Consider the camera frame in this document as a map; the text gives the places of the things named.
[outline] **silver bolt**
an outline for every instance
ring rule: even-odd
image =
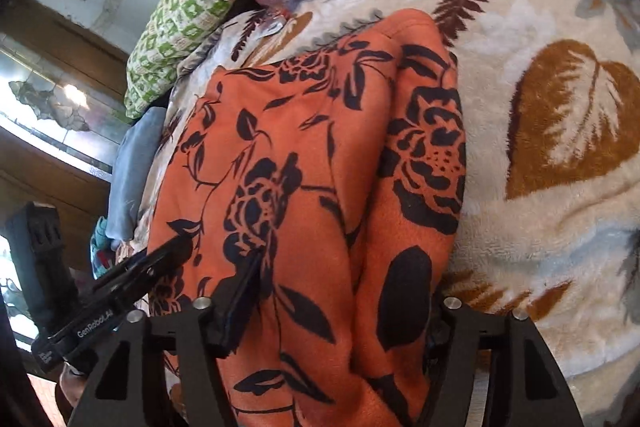
[[[142,310],[133,310],[127,314],[127,322],[136,323],[145,318],[145,312]]]
[[[211,299],[209,297],[198,297],[193,301],[193,307],[197,310],[204,310],[211,306]]]
[[[513,317],[519,321],[526,321],[529,318],[527,311],[522,308],[514,308],[511,310],[511,313],[513,314]]]
[[[450,310],[457,310],[462,306],[462,301],[457,297],[447,297],[444,299],[444,305]]]

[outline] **folded orange cloth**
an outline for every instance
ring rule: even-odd
[[[179,311],[264,256],[259,304],[238,351],[218,361],[239,425],[390,427],[419,416],[431,289],[465,184],[456,87],[455,57],[412,9],[318,51],[211,77],[148,245],[189,233],[194,250],[150,307]]]

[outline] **gray folded cloth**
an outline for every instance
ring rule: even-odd
[[[146,177],[158,150],[164,115],[163,107],[151,107],[120,144],[111,175],[106,236],[128,241],[138,223],[138,210]]]

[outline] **orange blanket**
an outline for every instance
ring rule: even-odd
[[[411,9],[213,74],[148,245],[189,233],[194,250],[150,307],[179,311],[264,256],[258,307],[218,361],[240,425],[409,426],[420,414],[431,289],[465,182],[456,83],[455,57]]]

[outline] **wooden panel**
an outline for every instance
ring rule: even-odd
[[[65,262],[88,271],[89,241],[105,216],[110,184],[23,142],[0,127],[0,223],[28,201],[58,208]]]
[[[0,30],[95,89],[122,101],[127,54],[34,0],[11,0]]]

